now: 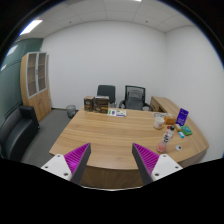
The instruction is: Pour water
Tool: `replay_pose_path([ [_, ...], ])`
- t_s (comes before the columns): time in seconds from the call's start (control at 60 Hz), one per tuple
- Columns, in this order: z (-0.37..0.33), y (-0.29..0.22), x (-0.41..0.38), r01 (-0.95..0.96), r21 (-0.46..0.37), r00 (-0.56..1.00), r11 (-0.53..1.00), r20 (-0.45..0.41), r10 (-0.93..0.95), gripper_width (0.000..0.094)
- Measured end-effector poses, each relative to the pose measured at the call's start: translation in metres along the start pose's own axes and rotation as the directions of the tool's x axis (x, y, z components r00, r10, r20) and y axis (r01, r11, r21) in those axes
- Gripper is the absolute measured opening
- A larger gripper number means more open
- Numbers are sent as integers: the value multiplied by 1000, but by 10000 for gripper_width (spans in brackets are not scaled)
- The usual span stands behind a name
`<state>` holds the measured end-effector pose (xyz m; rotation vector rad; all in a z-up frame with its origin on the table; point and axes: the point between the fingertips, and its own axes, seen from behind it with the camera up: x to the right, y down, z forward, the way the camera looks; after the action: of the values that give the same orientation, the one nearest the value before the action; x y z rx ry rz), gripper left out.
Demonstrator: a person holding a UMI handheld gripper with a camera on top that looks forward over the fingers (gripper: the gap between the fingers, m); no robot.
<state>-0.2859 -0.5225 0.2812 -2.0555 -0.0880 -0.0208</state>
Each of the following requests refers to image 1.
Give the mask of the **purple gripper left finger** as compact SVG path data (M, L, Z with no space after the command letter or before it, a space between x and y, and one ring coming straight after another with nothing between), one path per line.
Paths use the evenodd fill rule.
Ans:
M87 143L66 155L56 154L42 169L79 185L90 154L91 145Z

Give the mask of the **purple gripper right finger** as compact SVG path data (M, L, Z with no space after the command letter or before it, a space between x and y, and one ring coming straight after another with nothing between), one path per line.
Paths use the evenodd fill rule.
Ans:
M137 143L132 144L132 154L144 185L182 169L168 154L158 155Z

